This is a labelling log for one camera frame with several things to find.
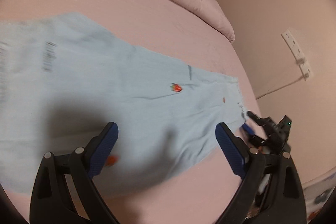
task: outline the black bracket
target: black bracket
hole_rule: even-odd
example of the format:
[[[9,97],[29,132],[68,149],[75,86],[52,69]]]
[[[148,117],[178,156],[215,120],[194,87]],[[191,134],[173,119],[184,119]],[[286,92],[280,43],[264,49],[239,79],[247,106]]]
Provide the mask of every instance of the black bracket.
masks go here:
[[[71,154],[44,155],[31,196],[31,224],[119,224],[98,193],[92,178],[99,175],[118,138],[118,127],[110,122],[83,148]],[[90,218],[78,215],[65,174],[70,174],[82,205]]]
[[[276,125],[270,118],[249,116],[266,129],[269,139],[250,137],[256,147],[249,148],[241,138],[234,136],[225,123],[216,127],[216,138],[232,171],[243,180],[230,204],[216,224],[306,224],[306,207],[300,179],[287,149],[291,120],[284,117]],[[267,145],[271,154],[258,147]],[[270,174],[258,214],[247,218],[254,203],[259,184]]]

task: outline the pink wall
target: pink wall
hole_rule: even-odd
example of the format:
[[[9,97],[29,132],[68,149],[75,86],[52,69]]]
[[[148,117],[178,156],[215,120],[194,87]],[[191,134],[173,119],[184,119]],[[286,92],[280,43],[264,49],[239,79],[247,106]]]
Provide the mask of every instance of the pink wall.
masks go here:
[[[336,0],[217,0],[256,97],[302,75],[281,33],[290,27],[314,72],[258,100],[262,114],[293,119],[290,144],[301,181],[336,166]]]

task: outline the strawberry embroidery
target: strawberry embroidery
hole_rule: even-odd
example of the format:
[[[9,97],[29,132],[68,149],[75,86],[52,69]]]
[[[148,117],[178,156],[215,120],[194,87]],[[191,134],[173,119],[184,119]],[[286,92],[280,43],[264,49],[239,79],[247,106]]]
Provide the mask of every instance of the strawberry embroidery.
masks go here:
[[[172,90],[172,91],[175,91],[175,92],[180,92],[180,91],[182,91],[181,86],[178,85],[178,84],[174,84],[174,83],[172,83],[172,85],[171,85],[170,87],[171,87],[171,90]]]

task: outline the cable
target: cable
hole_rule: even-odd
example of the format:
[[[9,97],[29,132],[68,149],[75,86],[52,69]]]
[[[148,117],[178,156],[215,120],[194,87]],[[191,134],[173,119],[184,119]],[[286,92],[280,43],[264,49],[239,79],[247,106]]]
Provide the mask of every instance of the cable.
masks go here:
[[[271,94],[271,93],[273,93],[273,92],[276,92],[276,91],[278,91],[278,90],[281,90],[281,89],[283,89],[283,88],[286,88],[286,87],[288,87],[288,86],[290,86],[290,85],[293,85],[293,84],[295,84],[295,83],[301,81],[301,80],[304,79],[304,78],[305,78],[305,76],[301,76],[301,77],[298,78],[297,80],[295,80],[295,81],[293,81],[293,82],[291,82],[291,83],[289,83],[289,84],[287,84],[287,85],[283,85],[283,86],[281,86],[280,88],[277,88],[276,90],[267,91],[265,94],[260,95],[260,96],[257,97],[256,99],[258,100],[258,99],[260,99],[260,98],[262,98],[262,97],[265,97],[265,96],[268,95],[268,94]]]

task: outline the blue gripper pad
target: blue gripper pad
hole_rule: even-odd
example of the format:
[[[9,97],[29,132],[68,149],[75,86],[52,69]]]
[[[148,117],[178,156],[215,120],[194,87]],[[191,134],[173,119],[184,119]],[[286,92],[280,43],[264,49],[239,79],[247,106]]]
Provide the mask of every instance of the blue gripper pad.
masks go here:
[[[244,123],[241,127],[245,130],[247,134],[252,135],[252,136],[255,135],[254,130],[250,128],[246,123]]]
[[[110,155],[110,152],[118,139],[118,126],[116,123],[112,124],[113,125],[110,126],[110,128],[104,128],[101,133],[103,136],[100,134],[99,136],[95,137],[97,139],[102,137],[102,139],[89,159],[88,176],[90,179],[100,174],[105,165],[107,157]]]
[[[222,125],[219,123],[216,126],[216,139],[217,142],[222,149],[227,161],[230,164],[230,167],[235,175],[240,176],[241,179],[245,178],[246,172],[245,172],[245,161],[242,155],[240,154],[238,148],[233,143],[231,138],[236,138],[231,130],[227,128],[226,132]]]

